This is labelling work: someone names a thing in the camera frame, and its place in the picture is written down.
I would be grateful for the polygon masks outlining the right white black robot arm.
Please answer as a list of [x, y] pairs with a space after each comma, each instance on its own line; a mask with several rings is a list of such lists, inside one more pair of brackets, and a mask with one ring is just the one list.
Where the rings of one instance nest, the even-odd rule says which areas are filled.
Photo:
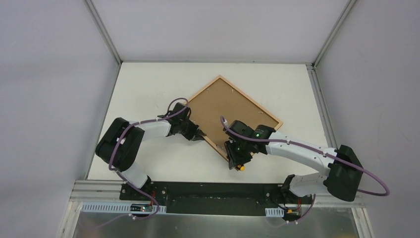
[[290, 159], [316, 171], [305, 176], [289, 175], [281, 187], [281, 197], [287, 203], [294, 203], [309, 194], [329, 193], [347, 202], [355, 200], [362, 178], [362, 165], [353, 149], [341, 145], [338, 149], [316, 146], [287, 135], [266, 125], [252, 129], [235, 120], [228, 124], [220, 119], [229, 139], [224, 146], [229, 167], [242, 168], [254, 154], [262, 153]]

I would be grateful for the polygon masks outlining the aluminium front rail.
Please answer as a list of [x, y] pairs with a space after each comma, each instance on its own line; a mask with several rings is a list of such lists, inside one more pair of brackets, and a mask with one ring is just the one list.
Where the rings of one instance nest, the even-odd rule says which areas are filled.
[[[74, 183], [70, 201], [118, 201], [122, 181], [112, 180], [77, 180]], [[331, 195], [317, 195], [314, 207], [365, 208], [361, 196], [353, 202], [341, 201]]]

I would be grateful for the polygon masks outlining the brown wooden photo frame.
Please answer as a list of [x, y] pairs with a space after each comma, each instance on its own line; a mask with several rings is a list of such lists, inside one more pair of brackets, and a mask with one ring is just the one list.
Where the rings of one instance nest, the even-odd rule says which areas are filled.
[[224, 142], [228, 136], [221, 116], [229, 123], [239, 120], [251, 128], [262, 124], [278, 130], [283, 125], [282, 120], [221, 75], [191, 97], [188, 107], [190, 120], [206, 134], [204, 140], [226, 161]]

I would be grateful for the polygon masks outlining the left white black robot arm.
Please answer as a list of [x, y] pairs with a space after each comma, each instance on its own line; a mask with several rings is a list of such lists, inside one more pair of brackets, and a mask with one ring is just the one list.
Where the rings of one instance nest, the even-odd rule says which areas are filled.
[[136, 158], [143, 141], [181, 134], [189, 141], [203, 140], [206, 134], [191, 121], [192, 110], [180, 98], [173, 100], [164, 115], [155, 119], [130, 122], [116, 118], [99, 140], [95, 155], [108, 165], [132, 187], [132, 194], [138, 200], [150, 197], [151, 178], [136, 164]]

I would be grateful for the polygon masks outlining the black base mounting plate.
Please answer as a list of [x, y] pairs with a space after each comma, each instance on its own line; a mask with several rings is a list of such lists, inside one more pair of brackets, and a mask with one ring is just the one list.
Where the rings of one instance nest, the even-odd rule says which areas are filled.
[[120, 189], [119, 199], [149, 202], [152, 196], [170, 214], [256, 216], [269, 209], [282, 212], [300, 202], [310, 205], [313, 196], [298, 198], [276, 183], [207, 183], [152, 181], [139, 193], [128, 184]]

